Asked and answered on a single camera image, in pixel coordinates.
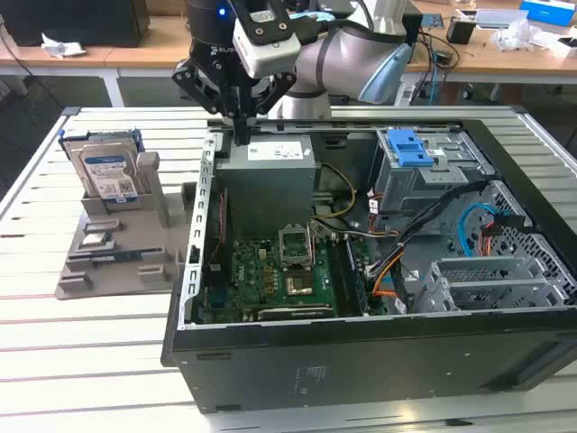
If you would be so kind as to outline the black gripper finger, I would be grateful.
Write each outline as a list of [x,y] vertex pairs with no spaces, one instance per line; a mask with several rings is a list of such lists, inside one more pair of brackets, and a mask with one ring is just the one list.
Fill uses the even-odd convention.
[[222,62],[208,63],[208,73],[205,73],[195,60],[188,58],[176,67],[172,80],[209,114],[223,117],[223,121],[233,128],[236,145],[246,144],[246,116]]
[[252,132],[256,116],[266,115],[296,83],[296,80],[294,71],[273,74],[267,78],[248,77],[246,79],[246,83],[249,85],[248,96],[250,100],[246,120],[248,135]]

